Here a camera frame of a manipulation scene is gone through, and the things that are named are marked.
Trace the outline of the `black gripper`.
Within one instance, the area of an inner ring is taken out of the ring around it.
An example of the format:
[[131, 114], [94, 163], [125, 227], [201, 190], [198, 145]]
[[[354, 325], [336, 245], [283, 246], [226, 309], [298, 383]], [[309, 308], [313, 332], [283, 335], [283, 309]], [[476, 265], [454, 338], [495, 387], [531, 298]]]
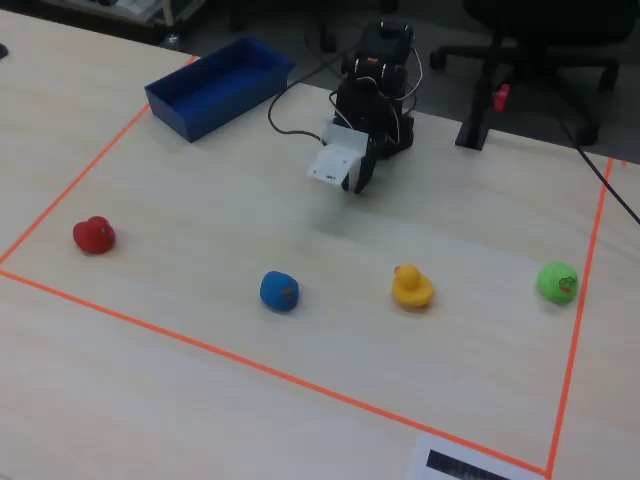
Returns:
[[[400, 151], [401, 112], [369, 77], [344, 78], [333, 92], [333, 107], [334, 124], [369, 136], [354, 187], [354, 193], [360, 194], [370, 182], [379, 158], [389, 158]], [[344, 191], [349, 190], [349, 174], [341, 187]]]

